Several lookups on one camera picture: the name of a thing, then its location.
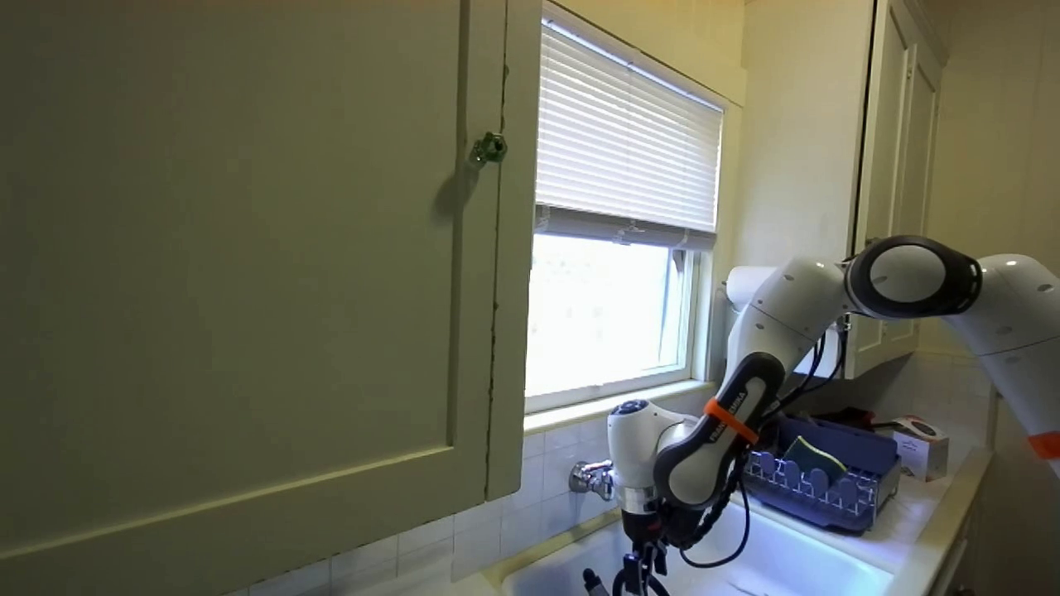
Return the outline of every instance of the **faucet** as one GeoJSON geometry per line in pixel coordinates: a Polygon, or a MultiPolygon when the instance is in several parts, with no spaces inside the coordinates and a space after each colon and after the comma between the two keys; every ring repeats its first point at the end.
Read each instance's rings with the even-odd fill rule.
{"type": "Polygon", "coordinates": [[[565,477],[571,495],[596,495],[611,505],[615,495],[614,468],[614,459],[578,459],[565,477]]]}

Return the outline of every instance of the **window blind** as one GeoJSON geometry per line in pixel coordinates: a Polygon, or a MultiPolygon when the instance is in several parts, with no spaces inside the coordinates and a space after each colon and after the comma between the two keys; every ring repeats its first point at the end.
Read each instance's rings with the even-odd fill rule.
{"type": "Polygon", "coordinates": [[[709,245],[721,111],[545,22],[537,232],[709,245]]]}

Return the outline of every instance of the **white cabinet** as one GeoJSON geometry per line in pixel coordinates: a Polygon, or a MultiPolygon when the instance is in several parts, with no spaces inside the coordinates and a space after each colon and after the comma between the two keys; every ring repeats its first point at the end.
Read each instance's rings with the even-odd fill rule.
{"type": "Polygon", "coordinates": [[[224,593],[516,485],[537,5],[18,0],[0,90],[0,593],[224,593]]]}
{"type": "MultiPolygon", "coordinates": [[[[736,263],[846,263],[924,232],[939,55],[900,0],[749,5],[736,263]]],[[[853,322],[846,379],[916,348],[916,326],[853,322]]]]}

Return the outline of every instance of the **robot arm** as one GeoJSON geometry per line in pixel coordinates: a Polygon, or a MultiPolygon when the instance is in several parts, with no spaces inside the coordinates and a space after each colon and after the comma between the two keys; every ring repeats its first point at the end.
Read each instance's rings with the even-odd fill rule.
{"type": "Polygon", "coordinates": [[[702,418],[626,405],[611,413],[611,449],[634,543],[694,548],[733,489],[733,468],[801,353],[846,311],[941,316],[1015,405],[1033,449],[1060,475],[1060,283],[1023,256],[967,260],[927,240],[889,240],[846,269],[795,260],[736,318],[718,398],[702,418]]]}

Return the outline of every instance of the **blue dish rack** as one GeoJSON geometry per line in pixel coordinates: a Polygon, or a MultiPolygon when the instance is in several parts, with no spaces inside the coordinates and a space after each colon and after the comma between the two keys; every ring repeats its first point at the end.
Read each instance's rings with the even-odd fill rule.
{"type": "Polygon", "coordinates": [[[864,534],[899,489],[899,447],[892,436],[848,425],[781,418],[773,431],[773,447],[749,454],[745,489],[795,521],[864,534]],[[781,454],[795,436],[835,454],[846,475],[829,477],[822,468],[785,459],[781,454]]]}

